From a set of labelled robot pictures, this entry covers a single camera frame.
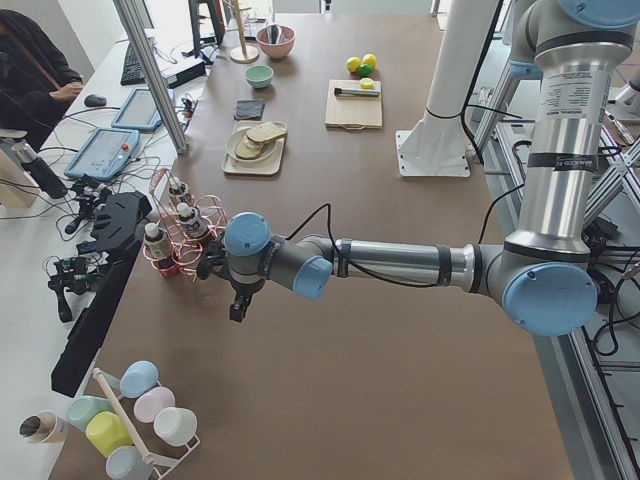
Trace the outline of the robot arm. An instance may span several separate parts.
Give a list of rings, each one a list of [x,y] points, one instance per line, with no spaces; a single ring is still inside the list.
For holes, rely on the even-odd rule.
[[[265,116],[286,123],[280,171],[268,178],[232,177],[221,163],[232,109],[252,95],[244,70],[216,62],[191,125],[189,168],[202,192],[219,195],[228,214],[255,211],[276,233],[323,234],[354,240],[462,246],[498,243],[507,207],[491,219],[493,183],[473,165],[468,178],[403,177],[394,134],[422,115],[442,38],[425,15],[301,15],[282,17],[296,32],[292,53],[274,63],[263,91]],[[325,125],[329,82],[346,75],[347,57],[374,53],[380,62],[383,126],[359,132]],[[258,293],[246,319],[228,317],[223,281],[205,282],[207,316],[235,336],[271,340],[338,339],[358,333],[428,334],[511,330],[491,300],[455,287],[415,289],[373,279],[333,279],[322,298],[306,300],[274,283]]]

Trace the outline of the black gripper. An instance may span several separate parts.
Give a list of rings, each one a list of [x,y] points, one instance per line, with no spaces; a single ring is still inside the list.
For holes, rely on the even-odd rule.
[[[244,283],[232,276],[222,240],[211,240],[204,248],[196,267],[196,275],[200,280],[206,280],[210,275],[216,275],[231,284],[235,291],[235,297],[229,306],[229,318],[235,322],[242,322],[245,319],[252,296],[259,292],[265,284],[265,280],[258,277]]]

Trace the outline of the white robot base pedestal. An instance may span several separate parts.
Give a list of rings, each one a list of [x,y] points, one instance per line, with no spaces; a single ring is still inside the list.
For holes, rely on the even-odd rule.
[[[412,130],[396,133],[401,176],[470,175],[464,110],[501,9],[497,0],[451,4],[424,115]]]

